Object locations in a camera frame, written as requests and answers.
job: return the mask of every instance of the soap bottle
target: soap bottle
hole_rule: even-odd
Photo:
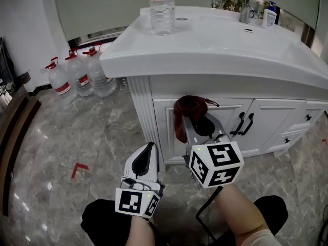
[[[273,4],[275,4],[275,3],[272,1],[269,1],[269,2],[270,2],[269,8],[264,10],[262,27],[269,29],[269,30],[273,30],[273,26],[275,24],[277,13],[275,12],[275,9],[273,8]]]

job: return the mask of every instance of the faucet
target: faucet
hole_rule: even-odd
[[[239,21],[242,23],[248,23],[250,17],[250,0],[245,0],[242,4]]]

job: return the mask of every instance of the white countertop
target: white countertop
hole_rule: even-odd
[[[328,66],[282,27],[273,31],[239,13],[176,7],[175,33],[154,35],[149,8],[100,56],[107,77],[163,74],[224,74],[293,81],[328,89]]]

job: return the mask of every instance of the red tape marker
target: red tape marker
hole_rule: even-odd
[[[89,170],[89,168],[88,168],[87,165],[80,164],[80,163],[76,163],[71,178],[75,178],[75,174],[76,174],[77,168],[81,168],[81,169]]]

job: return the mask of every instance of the water bottle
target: water bottle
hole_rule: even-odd
[[[174,0],[149,0],[151,24],[156,35],[173,32],[175,23]]]
[[[65,60],[68,61],[67,72],[74,88],[80,96],[91,95],[93,89],[87,75],[88,67],[77,57],[77,48],[71,49],[69,54],[69,57],[66,57]]]
[[[66,72],[58,65],[58,57],[51,59],[50,65],[46,66],[49,69],[49,82],[55,90],[63,104],[68,104],[74,100],[77,93],[72,89]]]
[[[83,52],[83,54],[89,55],[88,57],[88,66],[89,72],[88,76],[91,78],[95,94],[100,97],[105,97],[113,93],[117,87],[117,82],[115,79],[108,78],[105,76],[104,71],[101,67],[99,57],[101,44],[94,44],[92,48],[87,52]]]

